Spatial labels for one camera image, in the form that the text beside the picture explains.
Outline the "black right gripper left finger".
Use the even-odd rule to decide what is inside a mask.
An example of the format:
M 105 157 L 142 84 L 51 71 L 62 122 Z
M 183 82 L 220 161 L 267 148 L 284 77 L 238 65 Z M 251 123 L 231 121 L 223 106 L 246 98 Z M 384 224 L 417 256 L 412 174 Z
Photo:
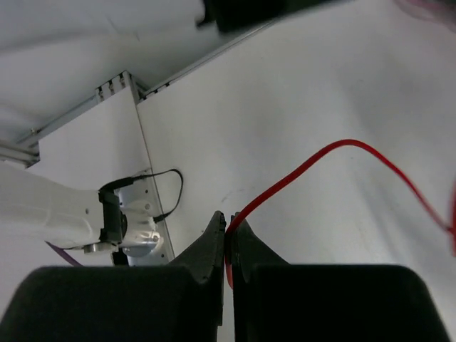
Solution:
M 164 266 L 33 271 L 7 308 L 7 340 L 215 341 L 225 227 L 215 212 L 204 233 Z

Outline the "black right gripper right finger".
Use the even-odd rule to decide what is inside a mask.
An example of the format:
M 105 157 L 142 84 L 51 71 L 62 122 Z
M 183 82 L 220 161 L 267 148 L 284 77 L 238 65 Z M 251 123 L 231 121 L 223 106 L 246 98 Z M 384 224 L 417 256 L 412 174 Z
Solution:
M 290 264 L 228 233 L 237 341 L 448 341 L 425 282 L 394 264 Z

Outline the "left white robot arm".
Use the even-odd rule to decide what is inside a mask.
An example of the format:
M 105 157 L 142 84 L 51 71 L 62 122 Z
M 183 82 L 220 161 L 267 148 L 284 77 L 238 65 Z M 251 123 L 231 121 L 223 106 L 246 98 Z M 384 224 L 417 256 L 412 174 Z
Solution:
M 115 191 L 127 177 L 99 190 L 78 190 L 1 163 L 1 229 L 86 254 L 154 249 L 162 244 L 146 202 L 124 207 Z

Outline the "white front board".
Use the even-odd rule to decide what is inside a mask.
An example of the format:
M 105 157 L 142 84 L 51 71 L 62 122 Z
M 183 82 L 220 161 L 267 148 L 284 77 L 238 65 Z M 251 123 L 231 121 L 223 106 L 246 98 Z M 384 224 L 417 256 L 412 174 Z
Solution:
M 131 89 L 125 88 L 39 141 L 33 174 L 82 190 L 150 168 Z

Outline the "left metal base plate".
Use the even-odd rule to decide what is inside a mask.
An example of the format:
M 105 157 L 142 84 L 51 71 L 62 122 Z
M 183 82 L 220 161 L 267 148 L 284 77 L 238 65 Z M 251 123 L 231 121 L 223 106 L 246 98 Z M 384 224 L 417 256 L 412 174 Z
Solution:
M 111 254 L 115 266 L 159 266 L 175 258 L 155 178 L 150 168 L 135 174 L 146 176 L 116 191 L 120 206 L 133 223 L 117 252 Z

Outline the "aluminium table frame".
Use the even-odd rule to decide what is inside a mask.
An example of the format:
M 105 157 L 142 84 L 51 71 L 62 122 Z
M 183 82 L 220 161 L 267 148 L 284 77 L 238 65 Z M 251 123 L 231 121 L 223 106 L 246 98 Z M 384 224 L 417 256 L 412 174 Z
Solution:
M 199 28 L 197 34 L 209 34 L 214 42 L 208 47 L 202 46 L 202 39 L 190 43 L 196 51 L 189 53 L 172 48 L 161 38 L 148 41 L 134 35 L 102 39 L 97 45 L 100 53 L 74 50 L 57 74 L 66 82 L 67 95 L 77 90 L 84 90 L 86 95 L 70 108 L 48 110 L 44 118 L 31 116 L 17 135 L 2 137 L 1 159 L 24 167 L 36 164 L 40 160 L 40 140 L 99 103 L 125 88 L 135 103 L 140 103 L 268 25 L 265 21 L 231 33 L 220 33 L 214 26 Z

